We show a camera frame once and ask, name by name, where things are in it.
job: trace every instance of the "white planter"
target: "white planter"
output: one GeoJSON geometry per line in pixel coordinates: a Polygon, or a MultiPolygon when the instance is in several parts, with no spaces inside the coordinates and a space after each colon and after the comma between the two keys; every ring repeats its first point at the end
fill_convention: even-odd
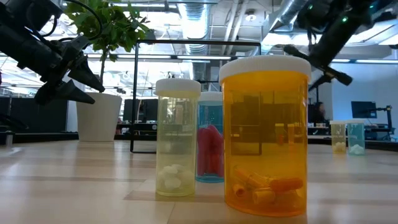
{"type": "Polygon", "coordinates": [[[104,93],[87,93],[93,105],[76,103],[79,140],[84,142],[110,142],[114,140],[122,104],[120,96],[104,93]]]}

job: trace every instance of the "person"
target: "person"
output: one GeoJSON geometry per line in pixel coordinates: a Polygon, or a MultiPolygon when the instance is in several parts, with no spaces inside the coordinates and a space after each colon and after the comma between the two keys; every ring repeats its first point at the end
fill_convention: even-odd
{"type": "Polygon", "coordinates": [[[320,124],[320,123],[327,123],[325,119],[325,105],[322,102],[315,103],[313,107],[313,114],[311,123],[320,124]]]}

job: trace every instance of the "potted plant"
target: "potted plant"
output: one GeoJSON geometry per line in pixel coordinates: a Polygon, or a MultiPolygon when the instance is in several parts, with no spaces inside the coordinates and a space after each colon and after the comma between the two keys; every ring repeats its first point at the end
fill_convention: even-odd
{"type": "MultiPolygon", "coordinates": [[[[123,47],[130,52],[134,49],[138,39],[144,39],[151,30],[144,24],[146,18],[139,15],[139,11],[128,4],[129,15],[125,15],[124,9],[115,6],[112,2],[100,0],[79,0],[86,4],[101,19],[103,25],[102,34],[91,40],[94,51],[101,51],[101,72],[99,80],[103,83],[105,61],[115,62],[117,56],[111,51],[123,47]]],[[[99,32],[100,26],[96,17],[78,4],[68,4],[65,14],[77,27],[77,32],[87,37],[92,37],[99,32]]],[[[78,116],[78,132],[81,141],[113,141],[118,123],[118,117],[122,98],[120,96],[105,93],[87,93],[95,104],[89,105],[76,103],[78,116]]]]}

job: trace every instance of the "green leaves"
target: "green leaves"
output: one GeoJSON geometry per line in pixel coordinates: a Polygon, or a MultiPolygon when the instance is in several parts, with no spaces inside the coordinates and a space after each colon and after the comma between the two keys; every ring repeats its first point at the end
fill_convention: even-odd
{"type": "MultiPolygon", "coordinates": [[[[103,33],[96,40],[92,40],[93,50],[109,51],[123,47],[125,51],[130,52],[136,45],[137,40],[145,39],[146,33],[150,32],[145,26],[148,23],[146,17],[142,18],[139,10],[132,7],[130,3],[127,5],[129,16],[124,14],[125,8],[114,6],[108,1],[100,0],[79,0],[87,4],[97,13],[103,24],[103,33]]],[[[73,24],[77,26],[78,32],[82,32],[87,37],[92,37],[99,31],[99,24],[95,16],[81,6],[68,3],[65,14],[73,20],[73,24]]],[[[109,54],[109,59],[113,62],[117,60],[117,56],[109,54]]],[[[106,56],[101,57],[101,61],[106,60],[106,56]]]]}

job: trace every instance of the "wooden table surface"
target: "wooden table surface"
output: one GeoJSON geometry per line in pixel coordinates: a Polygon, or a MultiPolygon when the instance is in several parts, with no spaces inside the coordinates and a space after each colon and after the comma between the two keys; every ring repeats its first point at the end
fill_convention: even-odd
{"type": "MultiPolygon", "coordinates": [[[[136,142],[152,151],[155,142],[136,142]]],[[[0,149],[0,223],[398,223],[398,153],[335,156],[308,147],[308,210],[292,218],[241,213],[223,184],[197,183],[194,197],[156,196],[155,154],[128,141],[16,144],[0,149]]]]}

